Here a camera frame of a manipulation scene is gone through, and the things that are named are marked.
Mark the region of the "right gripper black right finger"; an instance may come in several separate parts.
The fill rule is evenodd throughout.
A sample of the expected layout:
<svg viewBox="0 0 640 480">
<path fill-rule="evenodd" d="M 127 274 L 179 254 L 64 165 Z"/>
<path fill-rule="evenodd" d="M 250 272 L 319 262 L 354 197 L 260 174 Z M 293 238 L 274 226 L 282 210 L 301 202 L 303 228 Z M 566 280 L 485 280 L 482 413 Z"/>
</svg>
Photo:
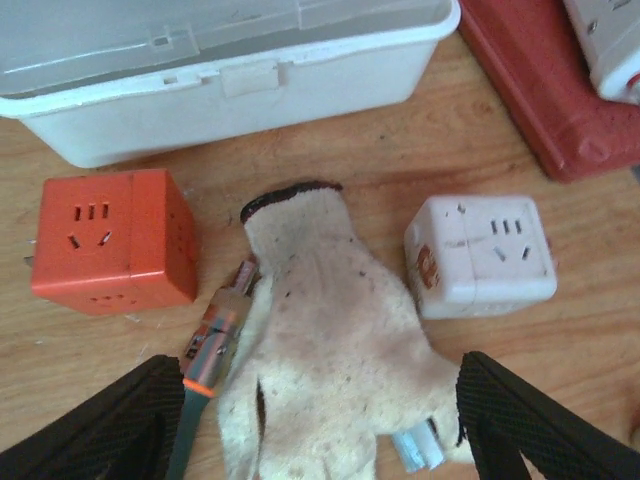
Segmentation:
<svg viewBox="0 0 640 480">
<path fill-rule="evenodd" d="M 635 451 L 575 415 L 480 351 L 457 379 L 460 439 L 481 479 L 633 479 Z"/>
</svg>

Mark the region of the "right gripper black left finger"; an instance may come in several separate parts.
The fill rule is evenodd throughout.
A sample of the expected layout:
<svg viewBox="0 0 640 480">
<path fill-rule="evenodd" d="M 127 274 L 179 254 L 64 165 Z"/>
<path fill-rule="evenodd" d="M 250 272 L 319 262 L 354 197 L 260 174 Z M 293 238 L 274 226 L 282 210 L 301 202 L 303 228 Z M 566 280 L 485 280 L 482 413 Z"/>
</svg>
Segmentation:
<svg viewBox="0 0 640 480">
<path fill-rule="evenodd" d="M 155 355 L 1 453 L 3 479 L 163 479 L 184 402 L 179 360 Z"/>
</svg>

